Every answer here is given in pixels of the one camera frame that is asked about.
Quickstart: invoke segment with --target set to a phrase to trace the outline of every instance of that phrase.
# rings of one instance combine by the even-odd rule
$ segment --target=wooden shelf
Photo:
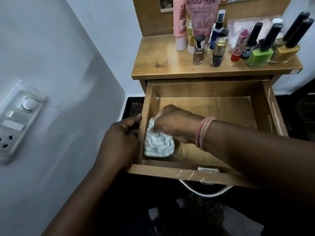
[[[266,64],[262,67],[249,68],[246,66],[246,60],[232,62],[231,54],[227,51],[221,66],[212,67],[211,55],[212,51],[207,48],[203,63],[195,65],[192,63],[192,54],[187,49],[176,51],[173,34],[143,37],[131,76],[133,79],[178,79],[285,75],[294,69],[303,68],[297,56],[285,64]]]

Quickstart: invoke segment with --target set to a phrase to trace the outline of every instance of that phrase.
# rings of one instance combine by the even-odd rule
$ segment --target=bracelet
[[[195,132],[195,145],[196,145],[196,147],[200,148],[203,151],[204,151],[203,140],[204,140],[204,137],[206,136],[206,132],[210,126],[210,123],[213,120],[216,120],[216,118],[209,117],[209,118],[203,119],[200,122],[197,131]]]

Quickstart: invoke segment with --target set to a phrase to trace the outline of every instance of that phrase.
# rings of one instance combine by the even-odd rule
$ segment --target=mirror
[[[237,2],[243,0],[221,0],[221,3]],[[161,12],[173,11],[173,0],[160,0]]]

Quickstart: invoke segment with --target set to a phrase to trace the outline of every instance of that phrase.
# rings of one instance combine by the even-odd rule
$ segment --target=drawer handle
[[[228,186],[225,186],[223,187],[221,190],[219,190],[218,192],[216,193],[213,193],[213,194],[202,194],[202,193],[199,193],[198,191],[195,191],[193,188],[191,188],[184,180],[179,180],[188,190],[190,190],[191,192],[201,196],[201,197],[205,197],[205,198],[214,198],[214,197],[217,197],[219,195],[222,195],[224,192],[228,191],[229,189],[231,189],[233,186],[231,185],[228,185]]]

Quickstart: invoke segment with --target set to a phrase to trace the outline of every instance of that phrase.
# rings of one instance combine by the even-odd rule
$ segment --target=open wooden drawer
[[[139,153],[129,173],[257,188],[257,186],[213,155],[193,144],[175,148],[167,158],[144,155],[144,139],[151,117],[173,104],[204,117],[287,136],[269,79],[222,81],[208,79],[149,80],[142,111]],[[215,168],[219,173],[198,170]]]

